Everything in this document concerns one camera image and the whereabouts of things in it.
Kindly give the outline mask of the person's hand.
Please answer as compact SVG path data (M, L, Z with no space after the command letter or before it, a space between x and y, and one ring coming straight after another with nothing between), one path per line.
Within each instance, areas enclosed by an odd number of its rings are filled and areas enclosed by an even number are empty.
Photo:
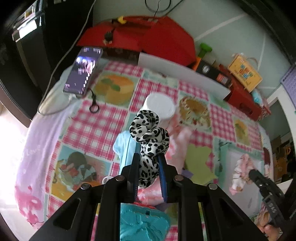
M265 234L269 241L276 241L280 236L280 229L268 224L270 215L268 212L259 215L257 227Z

